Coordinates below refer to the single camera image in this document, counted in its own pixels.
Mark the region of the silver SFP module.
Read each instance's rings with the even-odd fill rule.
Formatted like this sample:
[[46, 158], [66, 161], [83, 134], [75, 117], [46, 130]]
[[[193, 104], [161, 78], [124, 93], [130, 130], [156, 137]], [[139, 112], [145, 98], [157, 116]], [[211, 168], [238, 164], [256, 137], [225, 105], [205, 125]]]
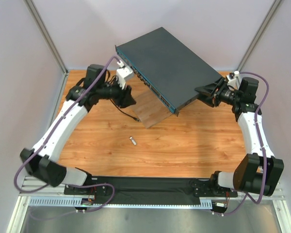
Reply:
[[133, 145], [135, 145], [135, 146], [137, 145], [137, 143], [136, 143], [136, 141], [134, 140], [133, 137], [130, 137], [129, 139], [131, 140], [131, 142], [133, 143]]

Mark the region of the blue-faced grey network switch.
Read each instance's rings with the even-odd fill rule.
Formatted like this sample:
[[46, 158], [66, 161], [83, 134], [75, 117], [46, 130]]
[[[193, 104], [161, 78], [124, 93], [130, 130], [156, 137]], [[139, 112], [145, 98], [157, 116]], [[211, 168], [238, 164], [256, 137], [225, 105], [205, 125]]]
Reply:
[[116, 46], [115, 51], [175, 115], [197, 99], [195, 88], [222, 77], [163, 27]]

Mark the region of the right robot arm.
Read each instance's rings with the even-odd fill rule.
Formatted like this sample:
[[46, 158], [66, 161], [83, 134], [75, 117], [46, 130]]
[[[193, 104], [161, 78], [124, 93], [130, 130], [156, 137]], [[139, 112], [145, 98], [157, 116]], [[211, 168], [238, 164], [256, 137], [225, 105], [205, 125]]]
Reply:
[[222, 102], [231, 105], [244, 139], [246, 155], [235, 171], [216, 171], [213, 177], [219, 187], [271, 196], [284, 163], [275, 158], [263, 131], [261, 105], [255, 103], [259, 81], [244, 77], [236, 89], [232, 88], [231, 82], [227, 76], [195, 88], [198, 99], [210, 107], [217, 107]]

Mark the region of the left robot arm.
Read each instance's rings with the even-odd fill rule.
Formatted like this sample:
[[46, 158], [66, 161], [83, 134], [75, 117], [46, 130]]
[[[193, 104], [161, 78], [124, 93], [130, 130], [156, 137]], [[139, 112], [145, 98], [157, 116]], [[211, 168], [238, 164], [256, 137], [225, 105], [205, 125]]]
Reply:
[[118, 65], [113, 77], [103, 66], [90, 65], [85, 77], [69, 90], [59, 114], [44, 136], [32, 149], [23, 149], [20, 153], [29, 175], [52, 187], [93, 184], [90, 173], [57, 162], [74, 129], [99, 100], [111, 100], [119, 109], [136, 104], [131, 95], [132, 88], [126, 84], [133, 77], [133, 70], [123, 62]]

